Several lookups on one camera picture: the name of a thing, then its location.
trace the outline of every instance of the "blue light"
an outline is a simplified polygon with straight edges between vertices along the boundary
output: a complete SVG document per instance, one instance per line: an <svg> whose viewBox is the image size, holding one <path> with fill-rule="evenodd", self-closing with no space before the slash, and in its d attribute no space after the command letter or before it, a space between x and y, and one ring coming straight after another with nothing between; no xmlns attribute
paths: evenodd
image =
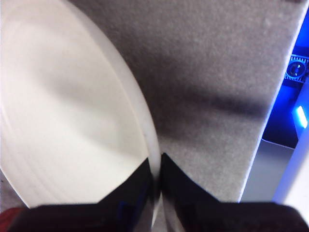
<svg viewBox="0 0 309 232"><path fill-rule="evenodd" d="M308 121L307 121L307 119L306 119L306 116L305 116L305 112L304 112L304 110L303 110L303 107L299 106L299 107L296 109L296 112L297 112L297 116L298 116L300 125L301 125L303 128L306 128L307 125L308 125Z"/></svg>
<svg viewBox="0 0 309 232"><path fill-rule="evenodd" d="M309 35L309 10L307 10L307 14L305 16L303 25L301 26L295 46L309 47L308 35Z"/></svg>

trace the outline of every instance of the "black object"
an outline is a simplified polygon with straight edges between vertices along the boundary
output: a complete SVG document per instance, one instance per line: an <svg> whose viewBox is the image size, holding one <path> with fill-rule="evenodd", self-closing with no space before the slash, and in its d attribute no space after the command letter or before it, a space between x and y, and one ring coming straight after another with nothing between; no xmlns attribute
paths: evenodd
<svg viewBox="0 0 309 232"><path fill-rule="evenodd" d="M305 63L298 60L293 60L292 62L290 62L286 70L286 73L291 78L300 78L305 74L305 72L306 72Z"/></svg>
<svg viewBox="0 0 309 232"><path fill-rule="evenodd" d="M23 211L8 232L146 232L153 212L148 159L97 204L46 205ZM274 203L221 203L162 155L160 187L169 232L309 232L294 209Z"/></svg>
<svg viewBox="0 0 309 232"><path fill-rule="evenodd" d="M292 111L303 84L284 79L263 133L263 140L295 148L298 137Z"/></svg>
<svg viewBox="0 0 309 232"><path fill-rule="evenodd" d="M161 183L170 232L182 229L186 232L309 231L291 207L275 203L219 202L194 183L167 154L162 156Z"/></svg>

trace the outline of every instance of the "red object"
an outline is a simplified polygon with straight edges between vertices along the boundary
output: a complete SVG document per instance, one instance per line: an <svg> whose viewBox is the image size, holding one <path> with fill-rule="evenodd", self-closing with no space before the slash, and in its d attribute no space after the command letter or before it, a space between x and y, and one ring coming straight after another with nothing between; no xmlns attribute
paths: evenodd
<svg viewBox="0 0 309 232"><path fill-rule="evenodd" d="M23 208L11 208L0 214L0 232L7 232L13 219L23 210Z"/></svg>

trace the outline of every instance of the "gray carpet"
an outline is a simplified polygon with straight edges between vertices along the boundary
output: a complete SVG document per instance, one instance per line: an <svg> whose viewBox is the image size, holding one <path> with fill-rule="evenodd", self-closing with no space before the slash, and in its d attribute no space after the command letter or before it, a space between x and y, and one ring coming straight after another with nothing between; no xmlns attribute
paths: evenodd
<svg viewBox="0 0 309 232"><path fill-rule="evenodd" d="M1 171L0 179L0 212L13 207L26 207Z"/></svg>
<svg viewBox="0 0 309 232"><path fill-rule="evenodd" d="M136 77L161 150L224 201L241 195L305 0L72 0Z"/></svg>

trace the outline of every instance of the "blue led light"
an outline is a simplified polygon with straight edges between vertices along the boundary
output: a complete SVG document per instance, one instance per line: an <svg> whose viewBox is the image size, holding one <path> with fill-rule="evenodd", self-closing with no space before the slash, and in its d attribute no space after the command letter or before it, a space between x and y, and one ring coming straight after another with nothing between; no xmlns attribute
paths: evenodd
<svg viewBox="0 0 309 232"><path fill-rule="evenodd" d="M301 125L303 128L306 128L307 125L308 125L308 121L307 121L307 119L306 119L306 116L305 116L305 112L304 112L304 110L303 110L303 107L299 106L299 107L296 109L296 112L297 112L297 116L298 116L300 125Z"/></svg>

